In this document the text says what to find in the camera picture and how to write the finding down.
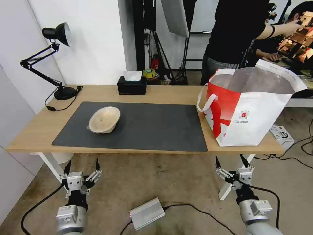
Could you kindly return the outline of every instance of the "lamp arm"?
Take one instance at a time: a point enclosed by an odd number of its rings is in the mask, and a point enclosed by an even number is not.
[[[50,52],[49,54],[47,54],[47,55],[45,55],[45,56],[43,56],[43,57],[35,58],[37,55],[39,55],[39,54],[45,52],[46,50],[48,50],[48,49],[50,49],[50,48],[54,49],[54,51]],[[27,58],[27,59],[25,59],[25,60],[21,60],[20,65],[21,65],[23,68],[25,68],[25,69],[27,69],[27,70],[33,72],[34,74],[38,75],[38,76],[41,77],[41,78],[43,78],[44,80],[46,80],[46,81],[52,83],[52,84],[55,85],[56,87],[61,88],[61,87],[63,87],[63,86],[62,86],[62,82],[57,82],[56,80],[54,80],[54,79],[52,79],[52,78],[50,78],[50,77],[44,75],[43,73],[39,72],[38,70],[36,70],[36,69],[34,69],[34,68],[32,67],[34,64],[36,64],[36,63],[38,63],[38,62],[44,60],[45,58],[51,56],[52,54],[56,53],[58,50],[59,50],[59,44],[57,44],[57,43],[54,42],[54,43],[52,43],[50,46],[48,46],[47,48],[45,48],[45,49],[41,50],[40,52],[36,53],[35,55],[32,55],[31,57],[29,57],[29,58]]]

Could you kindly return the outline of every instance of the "hand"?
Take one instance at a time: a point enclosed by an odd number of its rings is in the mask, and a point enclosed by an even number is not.
[[[284,36],[287,37],[291,34],[294,34],[298,29],[303,28],[303,25],[297,24],[299,20],[290,21],[289,23],[286,23],[286,31],[284,32]]]
[[[265,56],[266,59],[270,60],[270,61],[277,61],[279,60],[279,54],[277,53],[268,53],[266,56]]]

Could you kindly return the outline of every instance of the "bowl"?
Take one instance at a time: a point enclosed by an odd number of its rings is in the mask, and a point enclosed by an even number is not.
[[[87,129],[96,134],[110,133],[114,130],[121,112],[116,107],[104,107],[96,111],[90,118]]]

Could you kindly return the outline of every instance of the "bracelet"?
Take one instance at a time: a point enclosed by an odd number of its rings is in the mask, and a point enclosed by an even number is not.
[[[267,38],[265,38],[265,39],[270,38],[270,37],[274,34],[274,32],[275,32],[275,27],[272,26],[272,25],[270,25],[270,26],[272,27],[272,33],[271,33]]]

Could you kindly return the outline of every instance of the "red and white bag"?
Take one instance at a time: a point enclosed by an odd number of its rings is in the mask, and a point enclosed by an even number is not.
[[[205,87],[207,102],[199,102]],[[258,145],[291,96],[307,89],[288,69],[259,60],[253,68],[220,69],[198,95],[220,146]]]

